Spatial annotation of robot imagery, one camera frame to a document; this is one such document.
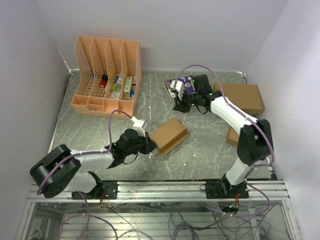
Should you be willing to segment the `brown cardboard box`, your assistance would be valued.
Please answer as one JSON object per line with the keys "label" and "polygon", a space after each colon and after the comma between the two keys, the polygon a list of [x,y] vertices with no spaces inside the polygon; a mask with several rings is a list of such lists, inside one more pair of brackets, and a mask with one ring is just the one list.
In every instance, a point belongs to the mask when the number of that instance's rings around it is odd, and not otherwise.
{"label": "brown cardboard box", "polygon": [[157,128],[149,135],[158,150],[157,157],[167,155],[190,135],[189,130],[176,117]]}

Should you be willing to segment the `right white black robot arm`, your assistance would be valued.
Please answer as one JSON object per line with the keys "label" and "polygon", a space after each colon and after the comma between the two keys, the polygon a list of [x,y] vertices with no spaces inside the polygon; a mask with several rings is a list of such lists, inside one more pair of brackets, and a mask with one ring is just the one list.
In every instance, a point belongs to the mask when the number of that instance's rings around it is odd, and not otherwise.
{"label": "right white black robot arm", "polygon": [[203,107],[228,123],[239,135],[237,159],[220,180],[220,192],[226,198],[233,197],[254,167],[273,156],[270,123],[259,120],[235,106],[222,90],[213,91],[206,74],[189,77],[195,92],[190,94],[182,79],[174,79],[170,90],[175,95],[173,110],[188,113],[191,107]]}

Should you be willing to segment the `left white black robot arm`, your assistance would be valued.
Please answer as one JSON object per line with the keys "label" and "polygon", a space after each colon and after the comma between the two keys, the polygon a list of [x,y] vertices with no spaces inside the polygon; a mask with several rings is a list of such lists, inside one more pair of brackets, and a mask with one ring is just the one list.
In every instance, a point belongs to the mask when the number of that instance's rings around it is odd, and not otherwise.
{"label": "left white black robot arm", "polygon": [[103,191],[103,181],[95,169],[112,169],[124,164],[126,157],[148,155],[156,148],[148,133],[139,134],[128,128],[116,142],[92,151],[71,150],[58,145],[31,169],[30,175],[38,186],[37,194],[53,198],[65,189],[98,198]]}

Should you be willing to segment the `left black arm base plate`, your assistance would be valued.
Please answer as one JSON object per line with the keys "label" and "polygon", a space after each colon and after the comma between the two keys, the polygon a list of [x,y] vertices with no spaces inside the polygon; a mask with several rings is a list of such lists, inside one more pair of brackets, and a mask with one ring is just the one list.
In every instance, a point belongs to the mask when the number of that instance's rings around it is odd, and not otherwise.
{"label": "left black arm base plate", "polygon": [[118,194],[118,184],[115,181],[103,181],[89,193],[83,193],[87,200],[115,200]]}

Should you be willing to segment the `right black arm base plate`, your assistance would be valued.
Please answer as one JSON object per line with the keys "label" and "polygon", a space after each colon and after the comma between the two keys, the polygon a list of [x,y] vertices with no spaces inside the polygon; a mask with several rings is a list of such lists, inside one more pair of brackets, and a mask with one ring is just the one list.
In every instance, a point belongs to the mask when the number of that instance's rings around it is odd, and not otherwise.
{"label": "right black arm base plate", "polygon": [[248,199],[249,193],[247,185],[241,183],[236,186],[224,186],[220,180],[206,181],[199,189],[205,192],[207,199]]}

